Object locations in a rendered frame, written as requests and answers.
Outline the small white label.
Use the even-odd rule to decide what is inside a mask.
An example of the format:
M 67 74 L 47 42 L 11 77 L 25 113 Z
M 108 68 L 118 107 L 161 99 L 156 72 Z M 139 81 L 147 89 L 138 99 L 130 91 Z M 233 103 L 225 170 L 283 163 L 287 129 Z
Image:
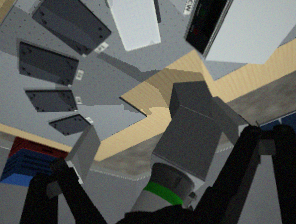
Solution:
M 90 123 L 94 122 L 90 117 L 86 117 L 86 119 L 87 119 Z
M 187 0 L 186 7 L 183 14 L 190 14 L 194 0 Z
M 80 96 L 75 96 L 77 104 L 82 104 Z
M 79 69 L 78 69 L 76 79 L 81 80 L 82 75 L 83 75 L 83 72 L 84 72 L 83 70 L 79 70 Z
M 99 45 L 94 51 L 96 51 L 98 54 L 102 52 L 106 47 L 108 47 L 108 44 L 104 41 L 101 45 Z

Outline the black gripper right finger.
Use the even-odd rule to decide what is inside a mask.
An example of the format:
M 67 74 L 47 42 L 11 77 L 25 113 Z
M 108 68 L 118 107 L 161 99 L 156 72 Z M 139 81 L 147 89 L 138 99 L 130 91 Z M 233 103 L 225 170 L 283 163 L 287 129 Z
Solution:
M 207 187 L 186 224 L 237 224 L 261 155 L 271 155 L 282 224 L 296 224 L 296 134 L 286 124 L 262 130 L 218 96 L 213 119 L 233 149 L 212 187 Z

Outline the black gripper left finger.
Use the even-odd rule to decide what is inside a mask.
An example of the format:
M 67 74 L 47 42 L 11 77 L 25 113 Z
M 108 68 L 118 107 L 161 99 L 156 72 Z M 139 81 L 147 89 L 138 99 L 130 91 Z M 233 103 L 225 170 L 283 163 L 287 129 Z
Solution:
M 58 195 L 62 193 L 76 224 L 107 224 L 80 185 L 86 179 L 100 144 L 94 126 L 89 125 L 65 159 L 59 157 L 49 164 L 53 174 L 34 176 L 19 224 L 58 224 Z

